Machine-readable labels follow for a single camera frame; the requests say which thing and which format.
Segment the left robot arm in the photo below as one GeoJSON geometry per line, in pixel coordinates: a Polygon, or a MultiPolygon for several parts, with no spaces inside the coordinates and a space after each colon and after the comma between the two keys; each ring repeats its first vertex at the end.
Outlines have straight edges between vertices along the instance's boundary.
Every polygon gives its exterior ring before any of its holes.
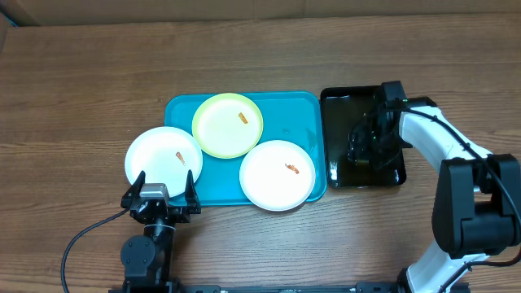
{"type": "Polygon", "coordinates": [[[201,213],[191,171],[187,172],[182,195],[186,203],[172,205],[167,186],[146,183],[141,172],[121,199],[121,207],[143,225],[143,234],[129,238],[121,248],[120,260],[125,268],[123,292],[185,292],[178,278],[170,275],[173,240],[177,224],[190,222],[201,213]]]}

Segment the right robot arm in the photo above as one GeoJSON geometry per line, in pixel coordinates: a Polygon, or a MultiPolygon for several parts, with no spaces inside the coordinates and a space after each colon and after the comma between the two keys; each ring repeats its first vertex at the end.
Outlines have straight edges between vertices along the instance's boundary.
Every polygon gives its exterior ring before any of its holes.
{"type": "Polygon", "coordinates": [[[398,292],[450,292],[474,267],[503,268],[520,262],[492,261],[520,244],[520,163],[494,155],[466,138],[428,97],[377,103],[349,133],[348,159],[376,168],[403,147],[414,147],[437,171],[431,216],[434,241],[403,269],[398,292]]]}

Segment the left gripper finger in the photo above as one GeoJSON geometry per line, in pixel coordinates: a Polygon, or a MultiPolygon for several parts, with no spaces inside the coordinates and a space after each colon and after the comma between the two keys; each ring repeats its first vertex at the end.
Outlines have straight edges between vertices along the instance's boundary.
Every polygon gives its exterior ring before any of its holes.
{"type": "Polygon", "coordinates": [[[199,197],[195,190],[195,181],[193,178],[193,173],[189,169],[186,177],[186,188],[185,188],[185,201],[186,201],[186,210],[188,214],[200,214],[201,213],[201,205],[199,201],[199,197]]]}
{"type": "Polygon", "coordinates": [[[139,197],[142,186],[145,183],[146,174],[144,171],[141,171],[135,180],[135,182],[130,186],[130,188],[125,192],[120,201],[120,206],[122,208],[130,208],[132,206],[133,201],[139,197]]]}

